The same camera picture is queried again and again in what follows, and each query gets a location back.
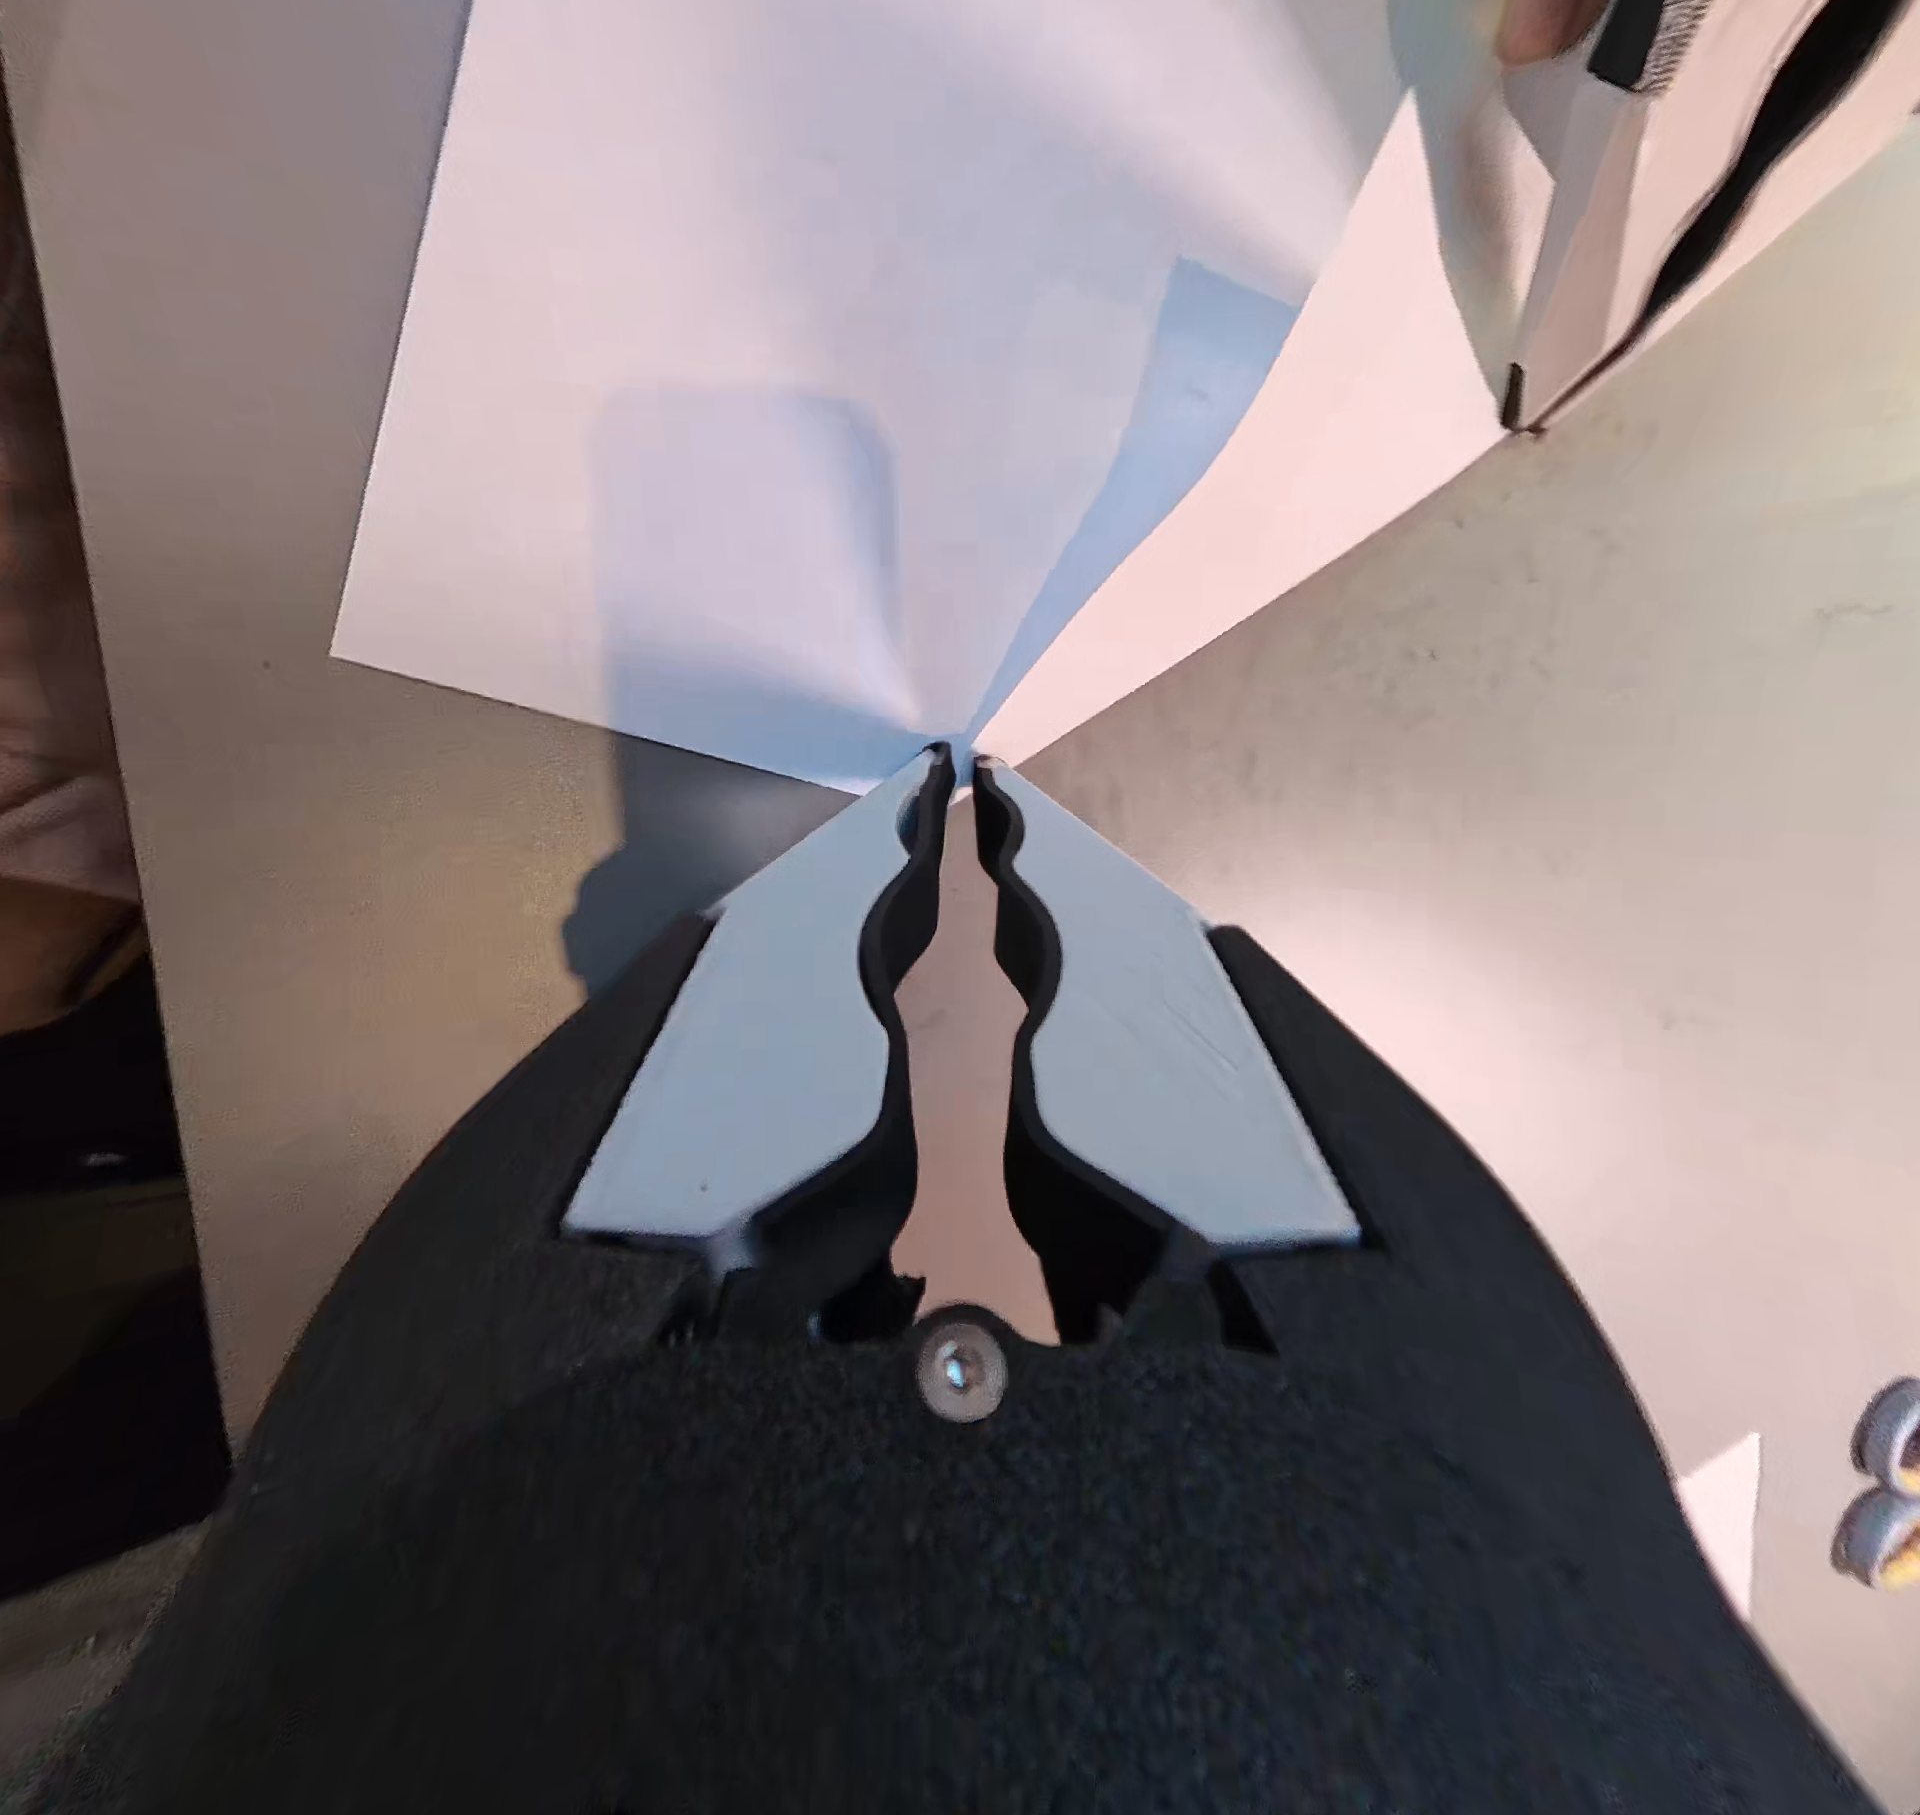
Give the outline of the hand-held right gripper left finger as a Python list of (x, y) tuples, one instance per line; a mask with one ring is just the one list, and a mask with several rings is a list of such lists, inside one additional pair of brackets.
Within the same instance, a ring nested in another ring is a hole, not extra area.
[(936, 931), (952, 791), (929, 744), (719, 899), (568, 1237), (691, 1254), (724, 1314), (819, 1314), (889, 1267), (917, 1186), (897, 992)]

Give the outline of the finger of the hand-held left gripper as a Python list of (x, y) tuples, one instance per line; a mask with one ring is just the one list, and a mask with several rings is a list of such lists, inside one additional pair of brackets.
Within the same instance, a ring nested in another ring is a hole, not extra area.
[(1607, 0), (1508, 103), (1552, 192), (1503, 394), (1545, 427), (1893, 142), (1893, 0)]
[(1542, 241), (1543, 420), (1906, 130), (1917, 0), (1712, 0), (1658, 93), (1598, 80), (1588, 52)]

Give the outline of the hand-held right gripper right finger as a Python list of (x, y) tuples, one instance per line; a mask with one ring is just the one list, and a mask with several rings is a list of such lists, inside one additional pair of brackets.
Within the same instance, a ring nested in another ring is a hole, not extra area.
[(974, 843), (1021, 996), (1004, 1190), (1063, 1347), (1128, 1326), (1268, 1347), (1235, 1266), (1352, 1251), (1361, 1219), (1205, 918), (980, 756)]

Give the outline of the grey desk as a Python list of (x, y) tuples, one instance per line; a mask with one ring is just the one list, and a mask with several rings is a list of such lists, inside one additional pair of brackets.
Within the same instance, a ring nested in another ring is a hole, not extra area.
[[(468, 0), (3, 0), (227, 1421), (398, 1180), (828, 793), (328, 656)], [(1915, 1372), (1915, 145), (1027, 772), (1514, 1190), (1754, 1627), (1915, 1809), (1829, 1564)]]

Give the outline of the grey orange-handled scissors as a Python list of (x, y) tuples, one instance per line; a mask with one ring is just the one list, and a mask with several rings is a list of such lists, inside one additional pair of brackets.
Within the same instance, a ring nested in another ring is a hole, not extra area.
[(1832, 1564), (1861, 1587), (1917, 1584), (1917, 1378), (1889, 1382), (1860, 1411), (1851, 1461), (1864, 1487), (1837, 1523)]

